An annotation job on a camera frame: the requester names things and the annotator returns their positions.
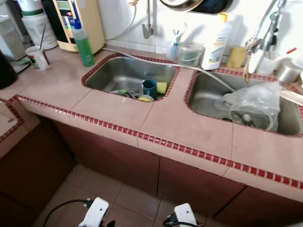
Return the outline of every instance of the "double sink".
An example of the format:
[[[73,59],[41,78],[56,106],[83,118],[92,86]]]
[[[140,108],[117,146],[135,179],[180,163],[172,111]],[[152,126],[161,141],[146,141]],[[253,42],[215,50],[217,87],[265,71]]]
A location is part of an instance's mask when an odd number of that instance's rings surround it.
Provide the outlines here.
[[[169,86],[175,74],[176,68],[173,66],[158,65],[127,57],[115,57],[109,59],[97,69],[86,80],[86,86],[106,92],[126,88],[132,92],[139,92],[143,80],[154,79],[158,82],[165,82]],[[250,83],[246,84],[242,77],[221,73],[212,74],[235,90],[266,82],[251,79]],[[227,93],[230,93],[230,90],[217,80],[204,73],[198,73],[187,105],[197,114],[226,120],[229,118],[229,112],[217,109],[214,103]],[[298,106],[281,97],[280,109],[277,132],[284,135],[298,135],[302,133],[303,124]]]

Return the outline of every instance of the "brown cabinet door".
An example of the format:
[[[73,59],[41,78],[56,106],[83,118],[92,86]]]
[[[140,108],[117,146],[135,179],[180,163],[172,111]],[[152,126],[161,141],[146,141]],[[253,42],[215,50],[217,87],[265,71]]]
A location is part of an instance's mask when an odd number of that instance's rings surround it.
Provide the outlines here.
[[[30,227],[38,213],[0,194],[0,226]]]
[[[158,195],[212,217],[245,186],[204,170],[161,157]]]
[[[303,221],[303,203],[247,187],[214,219],[233,227],[282,227]]]
[[[159,156],[60,122],[55,125],[83,165],[156,195]]]
[[[0,192],[41,210],[75,163],[58,136],[40,123],[0,159]]]

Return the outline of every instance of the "clear plastic bag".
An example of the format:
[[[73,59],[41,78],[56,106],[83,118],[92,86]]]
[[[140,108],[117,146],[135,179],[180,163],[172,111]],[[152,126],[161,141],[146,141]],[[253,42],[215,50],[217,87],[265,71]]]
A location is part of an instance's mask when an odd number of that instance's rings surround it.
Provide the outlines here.
[[[253,125],[268,131],[277,131],[280,112],[280,83],[261,83],[224,95],[215,102],[217,109],[235,116],[249,114]]]

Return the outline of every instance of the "white mug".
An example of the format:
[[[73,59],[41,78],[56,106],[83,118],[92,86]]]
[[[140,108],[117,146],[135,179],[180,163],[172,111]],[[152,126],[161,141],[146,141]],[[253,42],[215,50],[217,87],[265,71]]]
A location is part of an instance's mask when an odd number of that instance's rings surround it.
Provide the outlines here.
[[[47,56],[45,55],[45,52],[43,49],[39,50],[40,46],[32,46],[25,50],[25,53],[31,60],[33,66],[37,70],[46,70],[51,65],[47,59]]]

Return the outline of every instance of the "faucet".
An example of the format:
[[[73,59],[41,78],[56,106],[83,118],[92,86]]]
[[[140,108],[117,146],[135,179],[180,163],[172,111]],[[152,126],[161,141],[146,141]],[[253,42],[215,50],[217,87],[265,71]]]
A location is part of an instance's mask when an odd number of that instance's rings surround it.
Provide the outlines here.
[[[153,34],[153,29],[151,25],[151,6],[150,0],[147,1],[147,9],[146,9],[146,16],[147,16],[147,25],[142,24],[143,35],[145,39],[148,39]]]
[[[258,38],[258,35],[261,31],[261,28],[264,25],[266,18],[268,17],[270,11],[272,10],[272,8],[274,7],[277,1],[278,0],[272,0],[257,30],[255,31],[254,36],[245,43],[248,55],[254,53],[257,47],[259,46],[259,44],[260,44],[259,48],[263,51],[269,51],[271,46],[276,45],[277,36],[275,35],[275,33],[278,31],[277,26],[278,26],[279,18],[281,16],[281,10],[285,6],[287,0],[279,0],[278,11],[274,12],[271,15],[270,17],[271,23],[263,39]]]

